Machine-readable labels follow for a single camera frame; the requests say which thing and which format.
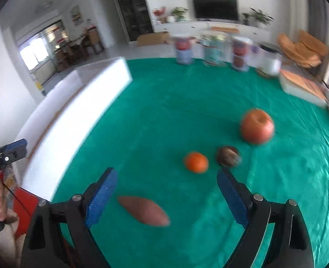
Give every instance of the small orange fruit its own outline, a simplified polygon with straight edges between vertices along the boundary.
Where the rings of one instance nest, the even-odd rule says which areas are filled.
[[[208,170],[209,162],[203,154],[190,152],[184,159],[185,167],[194,173],[204,173]]]

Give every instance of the wrinkled green fabric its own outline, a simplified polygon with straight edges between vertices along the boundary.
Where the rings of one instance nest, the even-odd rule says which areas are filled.
[[[317,268],[329,261],[329,113],[285,94],[254,70],[239,73],[191,66],[174,59],[128,61],[133,82],[106,111],[69,166],[54,201],[83,192],[111,166],[118,187],[92,233],[113,268],[223,267],[243,228],[233,220],[216,183],[217,147],[242,155],[232,173],[269,201],[294,198],[311,238]],[[243,114],[257,107],[276,125],[262,146],[239,134]],[[186,170],[183,157],[208,157],[205,174]],[[117,202],[118,195],[146,197],[171,218],[168,228],[143,225]],[[266,233],[253,267],[269,244]]]

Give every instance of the tv stand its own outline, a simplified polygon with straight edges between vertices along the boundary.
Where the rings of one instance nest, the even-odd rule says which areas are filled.
[[[271,32],[268,30],[246,26],[232,22],[213,22],[213,21],[180,21],[175,23],[165,23],[153,25],[154,32],[168,31],[173,36],[200,36],[203,30],[209,30],[212,27],[236,28],[241,36],[245,36],[254,42],[271,42]]]

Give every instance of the cardboard box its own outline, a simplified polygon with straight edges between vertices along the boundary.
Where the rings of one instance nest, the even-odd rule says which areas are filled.
[[[137,38],[137,46],[165,44],[169,40],[169,32],[143,34]]]

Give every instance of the television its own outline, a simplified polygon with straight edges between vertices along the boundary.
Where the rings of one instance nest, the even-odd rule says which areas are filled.
[[[193,4],[197,19],[239,21],[238,0],[193,0]]]

